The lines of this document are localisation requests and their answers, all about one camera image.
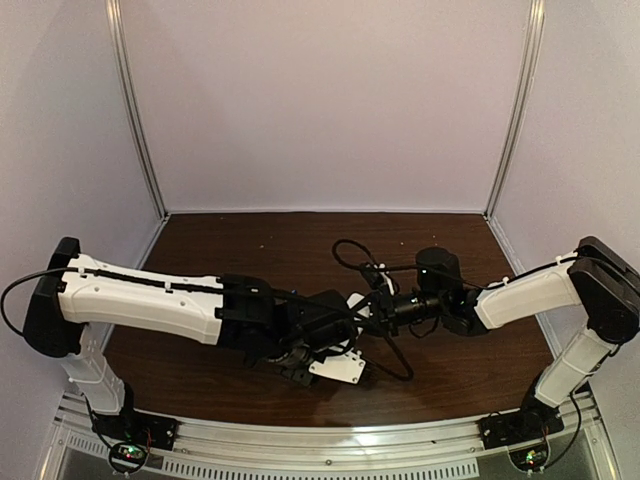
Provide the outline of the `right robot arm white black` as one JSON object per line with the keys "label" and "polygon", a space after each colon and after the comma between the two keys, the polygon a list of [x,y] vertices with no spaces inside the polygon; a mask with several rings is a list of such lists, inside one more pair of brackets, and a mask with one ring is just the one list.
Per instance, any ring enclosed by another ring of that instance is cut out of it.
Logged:
{"label": "right robot arm white black", "polygon": [[415,261],[418,287],[409,294],[394,292],[386,268],[367,268],[366,304],[388,334],[434,319],[457,335],[479,336],[542,312],[583,308],[586,324],[535,378],[509,420],[522,432],[553,430],[563,401],[639,333],[639,275],[593,236],[552,263],[485,287],[464,287],[458,257],[444,248],[423,249]]}

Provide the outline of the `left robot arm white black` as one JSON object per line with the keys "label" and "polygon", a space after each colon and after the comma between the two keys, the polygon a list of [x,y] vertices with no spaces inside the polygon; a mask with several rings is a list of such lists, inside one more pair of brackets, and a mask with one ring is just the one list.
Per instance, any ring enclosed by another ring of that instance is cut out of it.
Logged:
{"label": "left robot arm white black", "polygon": [[255,277],[179,277],[103,263],[64,237],[48,267],[32,275],[22,336],[38,353],[60,361],[88,400],[90,412],[122,429],[142,427],[132,388],[110,367],[91,329],[94,322],[156,331],[269,362],[308,383],[356,383],[364,362],[361,332],[348,314],[352,299],[336,291],[305,299],[280,293]]}

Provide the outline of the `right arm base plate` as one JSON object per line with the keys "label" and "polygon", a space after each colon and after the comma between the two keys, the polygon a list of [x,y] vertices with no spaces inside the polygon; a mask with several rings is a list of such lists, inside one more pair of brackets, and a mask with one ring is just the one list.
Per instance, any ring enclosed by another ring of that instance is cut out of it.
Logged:
{"label": "right arm base plate", "polygon": [[564,429],[559,411],[547,407],[492,413],[479,419],[477,425],[487,450],[542,439]]}

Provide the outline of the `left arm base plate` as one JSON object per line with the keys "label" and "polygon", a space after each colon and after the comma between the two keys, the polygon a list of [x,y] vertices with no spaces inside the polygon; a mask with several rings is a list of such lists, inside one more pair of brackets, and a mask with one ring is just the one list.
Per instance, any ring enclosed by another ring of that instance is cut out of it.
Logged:
{"label": "left arm base plate", "polygon": [[152,449],[171,451],[176,439],[178,421],[174,418],[139,412],[122,411],[118,415],[93,415],[93,430],[113,440],[129,441]]}

